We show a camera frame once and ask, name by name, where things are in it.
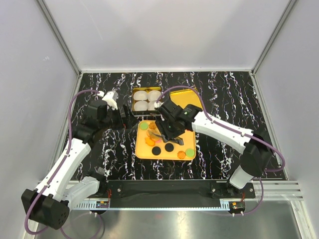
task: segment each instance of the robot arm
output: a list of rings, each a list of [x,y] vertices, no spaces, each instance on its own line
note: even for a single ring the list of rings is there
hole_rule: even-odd
[[[81,182],[66,189],[77,167],[101,139],[105,130],[130,128],[137,123],[126,106],[123,106],[125,117],[121,117],[115,101],[116,92],[108,92],[105,96],[100,93],[99,96],[103,98],[87,106],[81,122],[72,130],[71,150],[50,185],[48,180],[65,157],[68,145],[42,182],[34,190],[26,189],[23,193],[21,199],[27,213],[38,192],[48,186],[33,207],[29,219],[59,229],[65,223],[70,211],[85,198],[91,195],[102,196],[106,193],[106,177],[104,172],[99,170],[91,172]]]
[[[213,116],[210,121],[202,109],[194,105],[187,105],[184,109],[177,106],[170,99],[166,100],[158,111],[164,120],[156,120],[156,125],[165,141],[175,139],[190,130],[213,137],[243,154],[240,165],[229,178],[229,183],[236,189],[242,189],[254,177],[261,177],[273,152],[261,143],[245,136],[252,135],[263,141],[270,142],[265,131],[254,133],[251,129],[241,128]],[[241,134],[232,132],[220,125],[235,129]]]

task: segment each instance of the green disc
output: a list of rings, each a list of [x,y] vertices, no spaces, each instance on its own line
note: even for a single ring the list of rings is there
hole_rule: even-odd
[[[141,124],[140,124],[140,128],[141,128],[141,130],[147,130],[147,129],[148,129],[148,127],[149,127],[149,124],[148,124],[148,123],[146,123],[146,122],[143,122],[143,123],[141,123]]]
[[[191,149],[191,148],[188,148],[185,153],[186,153],[186,156],[189,158],[192,158],[195,155],[194,149]]]

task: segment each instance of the orange tray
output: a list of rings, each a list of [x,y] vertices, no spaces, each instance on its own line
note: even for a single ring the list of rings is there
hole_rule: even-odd
[[[141,124],[147,123],[148,126],[150,123],[155,123],[154,120],[144,120],[139,123],[138,126],[138,135],[137,135],[137,141],[136,141],[136,147],[135,147],[135,154],[140,159],[165,159],[165,160],[193,160],[196,156],[196,144],[195,144],[195,133],[191,131],[186,131],[184,134],[182,134],[180,137],[183,139],[184,145],[181,146],[177,143],[171,143],[174,146],[174,150],[172,152],[167,152],[165,150],[165,145],[168,144],[164,143],[162,139],[157,139],[155,141],[155,144],[153,146],[149,146],[146,144],[146,138],[150,140],[151,138],[148,136],[147,132],[150,130],[150,128],[147,129],[141,129]],[[153,147],[159,147],[160,148],[160,154],[154,155],[152,153]],[[193,150],[193,156],[188,157],[185,154],[185,158],[181,159],[177,156],[177,154],[180,151],[183,151],[186,153],[186,151],[192,151]]]

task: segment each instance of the gray wall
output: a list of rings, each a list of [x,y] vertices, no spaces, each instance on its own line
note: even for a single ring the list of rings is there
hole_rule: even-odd
[[[251,69],[288,0],[45,0],[82,70]]]
[[[319,1],[300,0],[257,72],[290,179],[319,236]]]
[[[34,0],[0,0],[0,232],[21,238],[21,195],[46,174],[76,75]]]

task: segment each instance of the purple cable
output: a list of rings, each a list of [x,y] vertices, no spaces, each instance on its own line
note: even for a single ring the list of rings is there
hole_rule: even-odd
[[[189,87],[189,86],[173,86],[173,87],[170,87],[170,88],[168,88],[167,90],[165,90],[165,91],[159,96],[159,98],[158,98],[158,100],[156,101],[156,103],[158,103],[158,102],[160,101],[160,99],[161,99],[168,91],[173,90],[173,89],[177,89],[177,88],[187,88],[187,89],[191,89],[192,91],[194,91],[195,94],[197,94],[197,96],[198,96],[198,98],[199,98],[199,100],[200,100],[200,104],[201,104],[201,106],[202,106],[202,108],[203,108],[203,112],[204,112],[205,116],[206,116],[211,122],[213,122],[213,123],[215,123],[215,124],[217,124],[217,125],[219,125],[219,126],[225,128],[225,129],[228,129],[228,130],[230,130],[230,131],[232,131],[232,132],[234,132],[234,133],[241,134],[241,132],[238,131],[238,130],[235,130],[235,129],[233,129],[233,128],[230,128],[230,127],[228,127],[228,126],[226,126],[226,125],[224,125],[224,124],[222,124],[222,123],[220,123],[220,122],[213,121],[213,119],[209,116],[209,114],[208,114],[208,112],[207,112],[207,110],[206,110],[206,108],[205,108],[203,99],[201,98],[200,94],[199,94],[194,88],[192,88],[192,87]],[[246,136],[246,137],[248,137],[248,138],[251,138],[251,139],[253,139],[253,140],[255,140],[255,141],[258,141],[258,142],[262,143],[262,144],[265,145],[266,147],[268,147],[268,148],[270,148],[271,150],[273,150],[274,152],[276,152],[276,153],[279,155],[279,157],[281,158],[282,165],[281,165],[280,168],[277,168],[277,169],[267,169],[266,172],[279,172],[279,171],[281,171],[281,170],[284,169],[284,167],[285,167],[285,165],[286,165],[286,161],[285,161],[284,156],[279,152],[278,149],[276,149],[276,148],[273,147],[272,145],[268,144],[267,142],[264,142],[263,140],[261,140],[261,139],[255,137],[255,136],[252,136],[252,135],[249,135],[249,134],[244,134],[244,136]]]
[[[99,217],[99,219],[100,219],[100,227],[98,228],[97,232],[96,232],[90,239],[96,239],[97,236],[98,236],[98,234],[99,234],[99,232],[100,232],[100,230],[101,230],[101,228],[102,228],[102,226],[103,226],[102,217],[101,217],[99,214],[96,214],[96,215],[97,215],[97,216]],[[71,237],[69,237],[69,236],[64,232],[63,228],[60,228],[60,230],[61,230],[61,233],[64,235],[65,238],[67,238],[67,239],[72,239]]]
[[[69,110],[68,110],[68,126],[69,126],[69,143],[68,143],[68,148],[66,150],[66,155],[63,157],[61,163],[58,165],[58,167],[56,168],[56,170],[54,171],[54,173],[52,174],[52,176],[49,178],[49,180],[47,181],[47,185],[50,185],[50,183],[52,182],[52,180],[54,179],[54,177],[56,176],[56,174],[58,173],[58,171],[60,170],[60,168],[62,167],[64,161],[67,158],[67,155],[69,154],[70,150],[71,150],[71,142],[72,142],[72,121],[71,121],[71,112],[72,112],[72,105],[73,102],[76,100],[76,98],[80,95],[83,94],[85,92],[94,92],[94,93],[99,93],[99,91],[96,90],[83,90],[78,92],[75,96],[72,97],[70,105],[69,105]],[[45,230],[48,229],[48,227],[43,228],[42,230],[38,231],[38,232],[33,232],[30,230],[29,225],[28,225],[28,220],[30,217],[30,214],[32,212],[32,209],[34,208],[34,205],[36,204],[36,202],[39,200],[39,198],[41,197],[42,193],[45,191],[45,189],[47,189],[47,186],[44,186],[42,188],[42,190],[38,193],[38,195],[35,197],[35,199],[33,200],[33,202],[31,203],[29,210],[27,211],[26,215],[25,215],[25,219],[24,219],[24,228],[26,230],[27,233],[29,233],[30,235],[38,235],[42,232],[44,232]]]

